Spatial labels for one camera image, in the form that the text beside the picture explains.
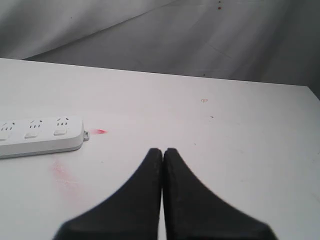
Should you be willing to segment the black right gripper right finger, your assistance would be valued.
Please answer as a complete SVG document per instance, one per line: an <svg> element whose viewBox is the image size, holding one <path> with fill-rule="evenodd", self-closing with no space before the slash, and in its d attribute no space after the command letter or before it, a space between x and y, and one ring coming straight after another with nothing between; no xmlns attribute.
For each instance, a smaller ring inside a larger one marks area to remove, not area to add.
<svg viewBox="0 0 320 240"><path fill-rule="evenodd" d="M209 190L175 148L165 151L162 167L167 239L277 239L269 225L241 212Z"/></svg>

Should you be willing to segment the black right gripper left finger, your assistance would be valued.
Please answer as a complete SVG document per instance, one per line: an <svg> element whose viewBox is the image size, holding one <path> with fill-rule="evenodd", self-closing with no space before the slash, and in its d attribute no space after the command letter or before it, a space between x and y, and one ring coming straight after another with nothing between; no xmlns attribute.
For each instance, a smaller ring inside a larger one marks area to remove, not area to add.
<svg viewBox="0 0 320 240"><path fill-rule="evenodd" d="M162 164L161 150L151 148L124 185L94 208L63 223L54 239L158 239Z"/></svg>

